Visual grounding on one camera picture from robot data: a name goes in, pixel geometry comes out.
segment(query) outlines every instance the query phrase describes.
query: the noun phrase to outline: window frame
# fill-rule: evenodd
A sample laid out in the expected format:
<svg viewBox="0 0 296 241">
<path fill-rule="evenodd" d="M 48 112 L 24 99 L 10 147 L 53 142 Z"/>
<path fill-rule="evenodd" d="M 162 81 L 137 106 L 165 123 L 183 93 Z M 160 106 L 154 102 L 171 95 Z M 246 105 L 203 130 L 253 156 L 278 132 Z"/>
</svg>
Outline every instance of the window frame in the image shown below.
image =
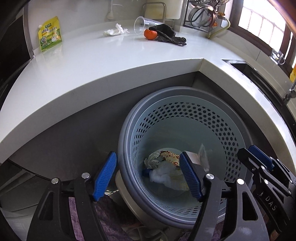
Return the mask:
<svg viewBox="0 0 296 241">
<path fill-rule="evenodd" d="M 253 35 L 248 30 L 242 28 L 239 26 L 239 20 L 242 14 L 242 8 L 243 8 L 244 0 L 234 0 L 232 4 L 232 10 L 230 13 L 230 28 L 229 30 L 242 38 L 246 39 L 253 45 L 255 45 L 257 48 L 259 48 L 261 51 L 263 51 L 266 55 L 270 56 L 272 47 L 270 47 L 267 43 L 265 43 L 262 39 L 259 37 Z M 288 50 L 289 42 L 290 42 L 290 36 L 291 31 L 289 27 L 286 24 L 285 31 L 284 31 L 284 37 L 283 42 L 280 47 L 280 51 L 285 56 Z M 290 76 L 290 73 L 292 72 L 292 66 L 290 62 L 292 61 L 293 53 L 296 48 L 296 39 L 295 36 L 292 37 L 291 46 L 286 58 L 286 62 L 283 65 L 279 65 L 279 67 L 285 72 L 287 76 Z"/>
</svg>

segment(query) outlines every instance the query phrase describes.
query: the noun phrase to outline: gray plastic basket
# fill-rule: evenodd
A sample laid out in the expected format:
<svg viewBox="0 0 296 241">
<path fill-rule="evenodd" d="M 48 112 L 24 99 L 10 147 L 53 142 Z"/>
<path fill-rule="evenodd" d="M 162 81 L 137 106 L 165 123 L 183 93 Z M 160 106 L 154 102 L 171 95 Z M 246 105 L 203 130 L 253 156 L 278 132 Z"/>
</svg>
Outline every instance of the gray plastic basket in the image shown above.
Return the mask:
<svg viewBox="0 0 296 241">
<path fill-rule="evenodd" d="M 221 180 L 252 174 L 237 160 L 238 149 L 252 140 L 239 116 L 212 94 L 189 87 L 170 87 L 143 98 L 129 113 L 118 145 L 120 172 L 128 192 L 147 214 L 160 222 L 191 229 L 201 208 L 189 191 L 175 191 L 142 177 L 143 161 L 156 150 L 198 153 L 203 144 L 210 172 Z M 224 219 L 221 200 L 218 222 Z"/>
</svg>

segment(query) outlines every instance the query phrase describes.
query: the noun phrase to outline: metal rivet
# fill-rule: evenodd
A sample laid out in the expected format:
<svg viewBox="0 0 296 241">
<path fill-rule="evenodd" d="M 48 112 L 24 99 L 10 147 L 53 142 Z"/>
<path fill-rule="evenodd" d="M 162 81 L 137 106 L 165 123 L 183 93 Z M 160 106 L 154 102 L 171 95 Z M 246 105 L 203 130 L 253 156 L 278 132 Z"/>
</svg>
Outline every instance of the metal rivet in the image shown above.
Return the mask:
<svg viewBox="0 0 296 241">
<path fill-rule="evenodd" d="M 89 174 L 88 172 L 85 172 L 85 173 L 83 173 L 83 174 L 81 175 L 81 177 L 82 177 L 83 179 L 87 179 L 87 178 L 90 177 L 90 174 Z"/>
<path fill-rule="evenodd" d="M 240 185 L 243 185 L 244 184 L 244 180 L 239 178 L 239 179 L 237 179 L 237 183 L 240 184 Z"/>
<path fill-rule="evenodd" d="M 208 173 L 208 174 L 206 174 L 206 178 L 212 180 L 212 179 L 214 179 L 214 175 L 211 173 Z"/>
<path fill-rule="evenodd" d="M 55 178 L 52 179 L 52 184 L 57 184 L 58 182 L 59 182 L 58 178 L 55 177 Z"/>
</svg>

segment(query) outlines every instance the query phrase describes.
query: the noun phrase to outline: yellow bottle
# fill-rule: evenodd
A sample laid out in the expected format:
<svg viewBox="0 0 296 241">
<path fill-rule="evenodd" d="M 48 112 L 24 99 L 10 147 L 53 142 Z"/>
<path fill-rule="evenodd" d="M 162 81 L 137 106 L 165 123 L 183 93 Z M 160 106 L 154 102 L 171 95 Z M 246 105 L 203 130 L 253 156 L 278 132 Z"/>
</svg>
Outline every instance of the yellow bottle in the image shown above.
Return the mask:
<svg viewBox="0 0 296 241">
<path fill-rule="evenodd" d="M 292 73 L 290 74 L 290 80 L 294 82 L 296 80 L 296 64 L 294 66 L 294 69 L 292 70 Z"/>
</svg>

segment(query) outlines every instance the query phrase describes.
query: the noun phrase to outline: white wall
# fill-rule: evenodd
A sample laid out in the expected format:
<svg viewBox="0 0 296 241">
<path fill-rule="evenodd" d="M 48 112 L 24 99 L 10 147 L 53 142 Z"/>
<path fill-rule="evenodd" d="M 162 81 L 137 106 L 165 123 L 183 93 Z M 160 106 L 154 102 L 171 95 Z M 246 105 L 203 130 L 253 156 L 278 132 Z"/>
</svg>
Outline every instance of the white wall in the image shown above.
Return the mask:
<svg viewBox="0 0 296 241">
<path fill-rule="evenodd" d="M 130 20 L 140 16 L 147 0 L 113 0 L 114 20 Z M 31 0 L 28 6 L 28 26 L 33 50 L 39 48 L 38 26 L 58 16 L 61 34 L 98 23 L 109 22 L 106 15 L 111 0 Z"/>
</svg>

